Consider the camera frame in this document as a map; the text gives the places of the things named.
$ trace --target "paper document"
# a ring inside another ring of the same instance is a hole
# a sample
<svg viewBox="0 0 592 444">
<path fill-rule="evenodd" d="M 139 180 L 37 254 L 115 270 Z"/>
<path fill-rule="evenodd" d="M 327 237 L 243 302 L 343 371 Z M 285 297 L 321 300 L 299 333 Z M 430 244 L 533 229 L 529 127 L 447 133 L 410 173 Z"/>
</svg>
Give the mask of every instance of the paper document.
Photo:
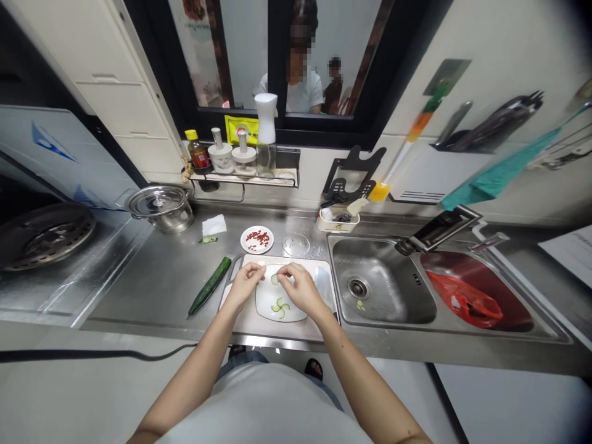
<svg viewBox="0 0 592 444">
<path fill-rule="evenodd" d="M 592 288 L 592 225 L 539 245 Z"/>
</svg>

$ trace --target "white plate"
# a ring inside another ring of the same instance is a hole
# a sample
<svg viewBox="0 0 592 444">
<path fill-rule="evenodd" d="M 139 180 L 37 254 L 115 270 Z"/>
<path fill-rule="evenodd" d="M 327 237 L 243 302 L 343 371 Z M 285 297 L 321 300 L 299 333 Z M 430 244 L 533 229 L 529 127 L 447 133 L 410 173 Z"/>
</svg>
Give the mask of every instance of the white plate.
<svg viewBox="0 0 592 444">
<path fill-rule="evenodd" d="M 277 322 L 296 322 L 306 319 L 307 314 L 294 305 L 294 302 L 286 294 L 282 284 L 274 285 L 271 277 L 285 264 L 268 265 L 265 271 L 265 280 L 259 282 L 255 289 L 255 305 L 260 316 Z M 280 319 L 281 311 L 273 311 L 272 306 L 277 306 L 278 299 L 282 298 L 282 305 L 288 304 L 289 310 L 284 310 L 284 317 Z"/>
<path fill-rule="evenodd" d="M 253 233 L 254 231 L 259 231 L 261 230 L 261 234 L 263 234 L 264 232 L 267 232 L 267 235 L 269 236 L 269 241 L 267 243 L 267 246 L 265 244 L 261 245 L 260 241 L 252 238 L 247 240 L 247 236 L 251 233 Z M 240 235 L 240 246 L 248 253 L 251 254 L 263 254 L 266 251 L 268 251 L 271 246 L 273 245 L 273 233 L 271 232 L 271 230 L 269 228 L 265 228 L 264 226 L 261 225 L 255 225 L 252 226 L 251 228 L 247 228 L 241 235 Z"/>
</svg>

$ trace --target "slipper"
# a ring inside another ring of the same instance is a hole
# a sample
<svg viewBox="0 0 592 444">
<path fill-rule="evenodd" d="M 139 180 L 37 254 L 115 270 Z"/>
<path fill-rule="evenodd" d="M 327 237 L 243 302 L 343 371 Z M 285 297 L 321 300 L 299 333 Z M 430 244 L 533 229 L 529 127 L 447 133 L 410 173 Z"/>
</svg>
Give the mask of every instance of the slipper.
<svg viewBox="0 0 592 444">
<path fill-rule="evenodd" d="M 308 360 L 308 362 L 306 363 L 306 367 L 304 368 L 304 373 L 314 378 L 317 378 L 320 381 L 323 380 L 323 367 L 321 367 L 319 361 L 317 361 L 314 358 L 310 358 Z"/>
<path fill-rule="evenodd" d="M 230 352 L 228 353 L 228 360 L 230 361 L 236 355 L 240 355 L 241 353 L 245 353 L 247 351 L 247 347 L 244 345 L 231 345 Z"/>
</svg>

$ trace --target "sink strainer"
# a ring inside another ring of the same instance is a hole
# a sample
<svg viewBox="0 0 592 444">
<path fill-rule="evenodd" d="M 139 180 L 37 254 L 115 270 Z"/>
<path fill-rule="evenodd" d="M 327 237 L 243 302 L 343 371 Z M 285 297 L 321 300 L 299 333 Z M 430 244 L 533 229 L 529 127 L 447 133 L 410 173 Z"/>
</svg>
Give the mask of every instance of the sink strainer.
<svg viewBox="0 0 592 444">
<path fill-rule="evenodd" d="M 352 276 L 347 280 L 347 289 L 356 299 L 366 300 L 370 297 L 370 286 L 365 279 Z"/>
</svg>

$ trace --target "teal cloth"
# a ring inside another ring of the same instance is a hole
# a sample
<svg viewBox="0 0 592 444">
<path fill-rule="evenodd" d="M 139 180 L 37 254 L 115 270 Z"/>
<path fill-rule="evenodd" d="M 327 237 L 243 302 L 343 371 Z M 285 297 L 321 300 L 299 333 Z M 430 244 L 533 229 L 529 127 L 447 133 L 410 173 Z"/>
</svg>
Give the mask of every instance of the teal cloth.
<svg viewBox="0 0 592 444">
<path fill-rule="evenodd" d="M 580 115 L 587 108 L 580 109 L 566 123 Z M 460 185 L 443 200 L 445 210 L 454 210 L 458 205 L 476 204 L 484 200 L 491 200 L 498 197 L 504 188 L 526 168 L 526 166 L 538 156 L 542 150 L 547 148 L 563 129 L 563 125 L 539 137 L 534 142 L 525 146 L 516 154 L 505 158 L 493 165 L 483 173 L 469 179 Z"/>
</svg>

